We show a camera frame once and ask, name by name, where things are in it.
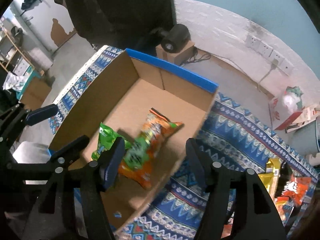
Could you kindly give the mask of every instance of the gray floor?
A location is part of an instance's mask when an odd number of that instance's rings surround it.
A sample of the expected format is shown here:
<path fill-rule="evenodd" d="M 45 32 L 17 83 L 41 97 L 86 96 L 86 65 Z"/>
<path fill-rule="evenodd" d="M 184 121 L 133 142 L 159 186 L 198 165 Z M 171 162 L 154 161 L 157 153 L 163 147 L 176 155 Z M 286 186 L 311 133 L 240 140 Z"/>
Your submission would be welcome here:
<path fill-rule="evenodd" d="M 54 77 L 55 81 L 44 106 L 54 101 L 73 75 L 94 53 L 91 45 L 77 34 L 57 51 L 54 63 L 47 73 L 49 77 Z M 220 92 L 249 109 L 263 123 L 271 126 L 268 101 L 272 95 L 258 91 L 256 84 L 244 74 L 215 57 L 207 61 L 187 64 L 184 67 L 219 84 Z M 291 134 L 286 134 L 284 131 L 279 131 L 278 134 L 284 141 L 290 143 Z M 25 128 L 20 141 L 49 145 L 52 138 L 49 122 L 45 120 L 33 127 Z"/>

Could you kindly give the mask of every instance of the red snack bag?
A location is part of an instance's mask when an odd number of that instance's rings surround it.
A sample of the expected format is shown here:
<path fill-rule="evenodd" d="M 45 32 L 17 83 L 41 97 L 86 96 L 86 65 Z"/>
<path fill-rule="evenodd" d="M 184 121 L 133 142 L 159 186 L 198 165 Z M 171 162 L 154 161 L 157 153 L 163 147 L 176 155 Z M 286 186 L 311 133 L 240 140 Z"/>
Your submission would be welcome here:
<path fill-rule="evenodd" d="M 291 179 L 287 181 L 286 185 L 284 186 L 284 191 L 282 192 L 281 196 L 290 197 L 296 206 L 301 206 L 303 197 L 309 188 L 310 182 L 310 177 L 296 178 L 291 175 Z"/>

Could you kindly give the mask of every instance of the green plastic bag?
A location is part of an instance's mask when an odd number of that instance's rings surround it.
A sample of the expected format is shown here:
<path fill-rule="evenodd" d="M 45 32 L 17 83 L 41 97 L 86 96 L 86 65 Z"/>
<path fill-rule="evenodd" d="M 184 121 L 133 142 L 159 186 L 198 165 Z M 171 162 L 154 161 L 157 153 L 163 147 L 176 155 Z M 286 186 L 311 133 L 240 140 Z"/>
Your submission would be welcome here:
<path fill-rule="evenodd" d="M 116 140 L 117 137 L 122 137 L 124 139 L 124 146 L 126 150 L 131 148 L 131 143 L 128 142 L 122 135 L 113 131 L 113 129 L 109 126 L 106 126 L 103 123 L 101 123 L 99 128 L 98 148 L 96 151 L 92 153 L 91 158 L 94 161 L 98 160 L 102 152 L 110 150 L 111 146 L 113 145 L 113 142 Z"/>

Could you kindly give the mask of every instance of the orange snack bag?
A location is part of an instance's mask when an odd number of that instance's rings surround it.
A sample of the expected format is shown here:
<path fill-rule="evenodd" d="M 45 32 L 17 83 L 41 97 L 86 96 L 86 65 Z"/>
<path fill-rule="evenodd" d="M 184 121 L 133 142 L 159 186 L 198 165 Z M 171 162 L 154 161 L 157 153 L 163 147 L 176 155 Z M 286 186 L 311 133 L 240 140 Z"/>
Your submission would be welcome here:
<path fill-rule="evenodd" d="M 284 186 L 284 191 L 281 196 L 290 197 L 296 206 L 301 206 L 310 182 L 310 177 L 296 178 L 291 175 L 291 179 L 287 181 L 287 184 Z"/>
<path fill-rule="evenodd" d="M 150 109 L 140 134 L 127 151 L 118 168 L 119 174 L 138 182 L 144 189 L 151 187 L 152 162 L 164 140 L 182 127 L 182 122 L 170 122 L 155 109 Z"/>

